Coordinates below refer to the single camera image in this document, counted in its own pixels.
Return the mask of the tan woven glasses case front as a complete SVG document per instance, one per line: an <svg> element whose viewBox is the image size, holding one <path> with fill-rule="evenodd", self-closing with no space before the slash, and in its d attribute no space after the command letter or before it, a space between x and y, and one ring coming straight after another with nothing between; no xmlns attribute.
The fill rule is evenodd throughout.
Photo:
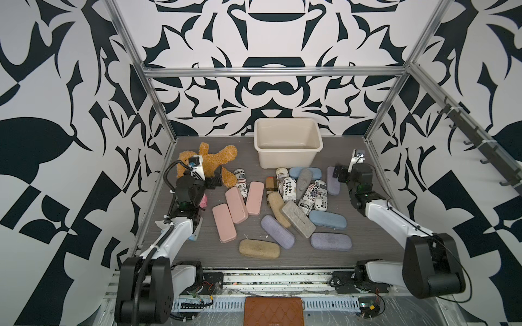
<svg viewBox="0 0 522 326"><path fill-rule="evenodd" d="M243 239L239 243L239 252L249 258L277 259L280 257L281 249L276 243Z"/></svg>

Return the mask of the tan woven glasses case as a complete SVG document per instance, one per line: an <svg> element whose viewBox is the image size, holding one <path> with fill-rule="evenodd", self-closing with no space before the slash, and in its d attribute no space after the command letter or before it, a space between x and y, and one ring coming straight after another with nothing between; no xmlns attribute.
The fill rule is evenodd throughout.
<svg viewBox="0 0 522 326"><path fill-rule="evenodd" d="M284 228L290 228L292 225L288 218L281 212L281 209L284 207L285 202L281 195L278 192L272 192L267 196L268 204L273 212L274 218L281 224Z"/></svg>
<svg viewBox="0 0 522 326"><path fill-rule="evenodd" d="M276 243L243 239L239 243L239 252L249 258L277 259L280 257L281 249Z"/></svg>

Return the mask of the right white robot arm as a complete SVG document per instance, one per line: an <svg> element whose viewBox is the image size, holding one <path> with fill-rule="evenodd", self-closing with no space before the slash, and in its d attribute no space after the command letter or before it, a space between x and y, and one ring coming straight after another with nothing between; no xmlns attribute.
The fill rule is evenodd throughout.
<svg viewBox="0 0 522 326"><path fill-rule="evenodd" d="M405 288L418 299L442 297L471 290L455 240L434 233L409 219L373 189L373 168L367 163L334 167L333 177L347 185L352 206L383 228L403 249L402 262L359 261L356 281Z"/></svg>

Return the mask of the grey glasses case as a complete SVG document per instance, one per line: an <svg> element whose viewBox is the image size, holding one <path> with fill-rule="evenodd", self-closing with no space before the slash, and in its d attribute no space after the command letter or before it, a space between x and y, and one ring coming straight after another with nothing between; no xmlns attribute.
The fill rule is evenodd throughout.
<svg viewBox="0 0 522 326"><path fill-rule="evenodd" d="M309 187L309 184L312 181L312 178L313 172L310 169L304 168L300 171L299 177L296 181L296 202L303 198L307 188Z"/></svg>

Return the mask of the pink glasses case right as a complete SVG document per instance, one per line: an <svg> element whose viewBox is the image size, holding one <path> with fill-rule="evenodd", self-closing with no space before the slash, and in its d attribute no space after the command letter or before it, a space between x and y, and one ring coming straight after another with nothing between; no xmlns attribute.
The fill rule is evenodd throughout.
<svg viewBox="0 0 522 326"><path fill-rule="evenodd" d="M250 183L246 202L246 208L249 215L258 216L260 214L264 192L264 183L259 181L253 181Z"/></svg>

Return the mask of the pink glasses case front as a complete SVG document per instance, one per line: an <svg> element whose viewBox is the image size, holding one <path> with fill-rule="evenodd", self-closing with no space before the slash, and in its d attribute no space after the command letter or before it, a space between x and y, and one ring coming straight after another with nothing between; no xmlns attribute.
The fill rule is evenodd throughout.
<svg viewBox="0 0 522 326"><path fill-rule="evenodd" d="M216 223L217 233L221 243L229 243L236 239L237 231L227 204L217 205L212 208L213 218Z"/></svg>

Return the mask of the map print glasses case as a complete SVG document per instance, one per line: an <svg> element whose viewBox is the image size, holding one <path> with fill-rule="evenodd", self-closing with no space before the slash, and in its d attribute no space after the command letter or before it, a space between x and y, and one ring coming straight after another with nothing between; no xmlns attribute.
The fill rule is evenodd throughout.
<svg viewBox="0 0 522 326"><path fill-rule="evenodd" d="M276 176L278 182L283 182L285 178L289 177L289 171L287 168L280 167L276 169Z"/></svg>

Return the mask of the tan woven glasses case centre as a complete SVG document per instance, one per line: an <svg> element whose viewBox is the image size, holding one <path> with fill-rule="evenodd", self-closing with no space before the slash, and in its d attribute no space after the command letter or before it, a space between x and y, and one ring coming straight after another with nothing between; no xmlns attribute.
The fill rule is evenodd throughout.
<svg viewBox="0 0 522 326"><path fill-rule="evenodd" d="M281 224L284 228L290 228L292 225L288 218L281 212L281 209L284 207L285 202L281 195L278 192L272 192L267 196L268 204L273 212L274 218Z"/></svg>

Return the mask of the orange plush teddy bear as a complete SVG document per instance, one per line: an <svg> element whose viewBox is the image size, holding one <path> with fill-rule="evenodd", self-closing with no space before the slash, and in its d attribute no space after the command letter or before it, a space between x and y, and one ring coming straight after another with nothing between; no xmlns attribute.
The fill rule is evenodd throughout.
<svg viewBox="0 0 522 326"><path fill-rule="evenodd" d="M202 142L199 145L198 153L193 151L184 151L179 154L178 159L187 164L188 159L195 155L200 155L203 157L203 171L205 177L213 177L215 172L221 168L222 184L227 188L236 186L236 176L227 170L224 166L225 164L228 164L237 158L238 149L234 145L227 145L218 153L210 153L209 144Z"/></svg>

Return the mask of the newspaper print case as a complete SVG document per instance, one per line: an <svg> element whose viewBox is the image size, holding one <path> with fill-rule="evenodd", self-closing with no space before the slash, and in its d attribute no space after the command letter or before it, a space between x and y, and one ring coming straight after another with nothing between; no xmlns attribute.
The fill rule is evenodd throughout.
<svg viewBox="0 0 522 326"><path fill-rule="evenodd" d="M236 187L239 189L243 199L246 200L248 196L246 172L244 169L238 168L233 172L233 174L237 178Z"/></svg>
<svg viewBox="0 0 522 326"><path fill-rule="evenodd" d="M291 177L284 178L282 182L282 198L285 202L296 200L296 180Z"/></svg>

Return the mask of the blue tissue pack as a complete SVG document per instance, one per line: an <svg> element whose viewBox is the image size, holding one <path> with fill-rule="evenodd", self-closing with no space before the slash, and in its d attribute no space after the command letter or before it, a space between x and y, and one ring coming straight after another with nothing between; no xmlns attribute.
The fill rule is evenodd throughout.
<svg viewBox="0 0 522 326"><path fill-rule="evenodd" d="M200 234L200 231L201 231L201 228L202 228L202 225L203 223L200 222L197 226L197 228L195 229L194 233L191 235L191 237L189 238L191 241L197 241L198 240L198 237L199 237L199 234Z"/></svg>

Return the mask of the newspaper flag case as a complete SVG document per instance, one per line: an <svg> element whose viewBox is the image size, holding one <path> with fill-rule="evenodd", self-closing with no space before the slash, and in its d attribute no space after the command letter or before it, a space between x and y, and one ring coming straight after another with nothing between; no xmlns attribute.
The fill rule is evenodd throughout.
<svg viewBox="0 0 522 326"><path fill-rule="evenodd" d="M315 207L315 200L319 192L319 187L316 183L309 184L303 197L299 200L298 208L308 216Z"/></svg>

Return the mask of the newspaper print case centre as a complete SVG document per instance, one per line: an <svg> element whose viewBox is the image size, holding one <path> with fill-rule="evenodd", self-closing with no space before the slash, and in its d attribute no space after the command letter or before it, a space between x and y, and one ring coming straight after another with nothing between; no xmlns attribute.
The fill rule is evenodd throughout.
<svg viewBox="0 0 522 326"><path fill-rule="evenodd" d="M291 177L284 178L282 182L282 198L285 202L296 200L296 180Z"/></svg>

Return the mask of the grey woven rectangular case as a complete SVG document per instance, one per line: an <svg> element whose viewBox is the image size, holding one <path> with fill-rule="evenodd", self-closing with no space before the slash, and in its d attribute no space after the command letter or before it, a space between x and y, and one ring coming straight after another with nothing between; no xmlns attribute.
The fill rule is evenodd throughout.
<svg viewBox="0 0 522 326"><path fill-rule="evenodd" d="M304 214L304 212L293 201L288 201L281 208L281 213L297 230L297 232L306 239L309 239L315 232L315 224Z"/></svg>

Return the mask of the green circuit board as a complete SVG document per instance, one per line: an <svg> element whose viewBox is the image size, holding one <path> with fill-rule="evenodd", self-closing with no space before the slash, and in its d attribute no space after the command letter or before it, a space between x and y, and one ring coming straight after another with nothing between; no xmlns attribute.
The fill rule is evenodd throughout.
<svg viewBox="0 0 522 326"><path fill-rule="evenodd" d="M386 301L377 296L373 299L369 297L363 297L359 305L360 312L357 316L363 319L372 320L381 316L386 310Z"/></svg>

